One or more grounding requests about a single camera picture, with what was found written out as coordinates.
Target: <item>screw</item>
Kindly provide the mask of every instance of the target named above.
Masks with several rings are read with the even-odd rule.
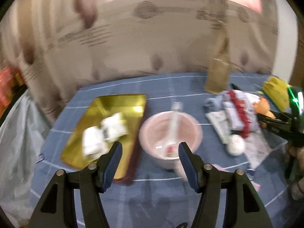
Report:
[[[240,176],[243,176],[244,173],[245,173],[245,172],[244,172],[243,170],[241,170],[241,169],[238,169],[238,170],[237,170],[237,174],[240,175]]]
[[[89,165],[88,165],[88,168],[89,168],[90,170],[95,170],[96,167],[97,167],[96,164],[89,164]]]
[[[64,170],[57,170],[56,175],[57,176],[62,176],[64,174]]]
[[[206,170],[211,170],[212,169],[212,165],[211,164],[204,164],[204,168]]]

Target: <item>green light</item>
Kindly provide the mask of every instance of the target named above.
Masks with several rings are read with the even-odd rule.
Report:
[[[293,97],[292,101],[294,101],[295,104],[297,105],[298,109],[300,109],[299,104],[298,104],[298,99],[293,95],[290,87],[288,87],[287,90],[290,92],[291,96]]]

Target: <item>yellow tray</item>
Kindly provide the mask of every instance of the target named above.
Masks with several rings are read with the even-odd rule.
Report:
[[[123,155],[118,165],[115,180],[123,179],[128,171],[134,153],[134,146],[138,136],[139,126],[146,107],[145,94],[121,94],[97,97],[87,108],[79,120],[74,132],[69,137],[60,159],[76,169],[83,169],[91,162],[82,154],[82,133],[86,128],[98,126],[104,118],[121,112],[126,120],[129,134],[118,141],[123,145]]]

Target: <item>table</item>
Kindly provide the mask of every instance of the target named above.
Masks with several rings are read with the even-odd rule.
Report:
[[[179,73],[112,81],[83,87],[67,104],[51,129],[42,148],[44,160],[36,165],[31,185],[31,204],[39,200],[51,177],[58,169],[74,169],[60,161],[60,153],[78,120],[97,96],[124,93],[146,93],[148,116],[168,111],[172,102],[180,101],[184,112],[194,116],[203,129],[203,141],[196,151],[205,163],[217,164],[228,171],[246,170],[244,155],[227,154],[215,130],[207,120],[203,103],[213,97],[204,91],[206,73]],[[232,73],[230,83],[243,91],[257,93],[267,75]],[[257,168],[254,181],[261,185],[261,197],[274,227],[288,227],[303,210],[303,202],[295,202],[287,191],[284,178],[285,141],[267,131],[264,136],[273,152]],[[221,191],[216,227],[222,227],[225,210],[225,190]],[[189,186],[173,171],[157,166],[152,158],[142,152],[134,183],[129,186],[112,184],[101,201],[110,227],[176,227],[187,222],[191,225],[200,200]],[[79,190],[75,191],[76,216],[79,227],[85,227]]]

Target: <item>plastic bag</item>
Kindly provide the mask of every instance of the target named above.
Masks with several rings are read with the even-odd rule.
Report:
[[[34,167],[51,126],[27,90],[0,128],[0,205],[15,227],[30,219]]]

